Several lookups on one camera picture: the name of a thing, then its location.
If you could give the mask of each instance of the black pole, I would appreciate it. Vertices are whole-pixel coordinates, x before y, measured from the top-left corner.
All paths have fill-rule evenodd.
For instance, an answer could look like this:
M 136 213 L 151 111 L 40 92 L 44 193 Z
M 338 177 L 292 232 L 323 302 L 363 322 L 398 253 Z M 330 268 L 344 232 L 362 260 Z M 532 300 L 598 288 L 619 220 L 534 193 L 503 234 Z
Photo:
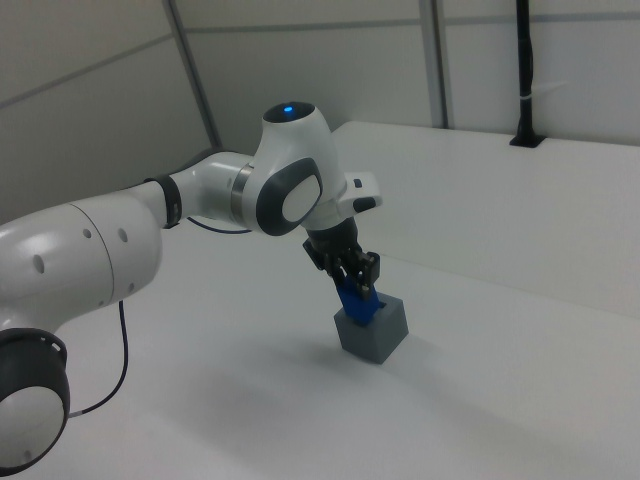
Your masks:
M 533 82 L 533 48 L 529 33 L 529 0 L 516 0 L 518 19 L 518 67 L 520 70 L 520 122 L 518 133 L 509 142 L 517 147 L 535 148 L 544 136 L 533 131 L 531 83 Z

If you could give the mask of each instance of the gray cube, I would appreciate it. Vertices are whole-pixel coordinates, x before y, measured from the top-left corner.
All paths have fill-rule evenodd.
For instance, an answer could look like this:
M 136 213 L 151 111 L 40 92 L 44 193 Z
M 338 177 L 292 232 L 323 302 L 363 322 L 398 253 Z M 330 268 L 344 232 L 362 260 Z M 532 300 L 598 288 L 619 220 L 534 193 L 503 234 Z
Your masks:
M 357 357 L 382 364 L 409 333 L 399 298 L 378 293 L 380 308 L 369 325 L 358 325 L 341 309 L 333 316 L 342 348 Z

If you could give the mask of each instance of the black clamp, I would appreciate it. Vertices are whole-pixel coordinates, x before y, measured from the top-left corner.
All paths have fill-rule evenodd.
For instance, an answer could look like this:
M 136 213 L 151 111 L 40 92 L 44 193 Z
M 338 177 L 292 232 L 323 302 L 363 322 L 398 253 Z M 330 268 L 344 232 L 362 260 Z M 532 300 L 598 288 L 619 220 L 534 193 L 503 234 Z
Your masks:
M 147 178 L 144 183 L 157 182 L 164 191 L 164 201 L 167 206 L 167 224 L 164 228 L 175 227 L 182 218 L 182 198 L 180 189 L 169 175 L 160 175 L 155 178 Z

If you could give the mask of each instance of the white wall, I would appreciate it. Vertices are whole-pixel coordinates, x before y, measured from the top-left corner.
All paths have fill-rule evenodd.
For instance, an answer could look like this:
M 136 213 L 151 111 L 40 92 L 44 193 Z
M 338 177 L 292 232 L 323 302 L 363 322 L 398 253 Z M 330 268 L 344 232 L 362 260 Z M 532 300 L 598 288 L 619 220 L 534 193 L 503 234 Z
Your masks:
M 0 224 L 208 146 L 160 0 L 0 2 Z
M 223 145 L 253 153 L 262 114 L 316 104 L 349 120 L 432 125 L 417 0 L 179 0 Z
M 515 2 L 443 0 L 451 126 L 514 133 Z M 555 138 L 640 145 L 640 2 L 531 2 L 534 128 Z

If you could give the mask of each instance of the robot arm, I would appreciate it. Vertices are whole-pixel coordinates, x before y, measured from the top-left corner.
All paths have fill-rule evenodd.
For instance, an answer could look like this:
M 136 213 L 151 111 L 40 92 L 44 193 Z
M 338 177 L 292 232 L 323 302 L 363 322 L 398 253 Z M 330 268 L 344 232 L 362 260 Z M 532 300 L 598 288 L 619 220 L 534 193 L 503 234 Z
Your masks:
M 0 227 L 0 476 L 40 460 L 66 424 L 66 349 L 54 333 L 150 283 L 162 228 L 190 215 L 272 236 L 302 225 L 315 265 L 338 286 L 349 280 L 365 300 L 378 257 L 362 252 L 352 217 L 380 204 L 373 175 L 340 170 L 320 111 L 293 102 L 264 114 L 253 157 L 214 154 L 176 174 Z

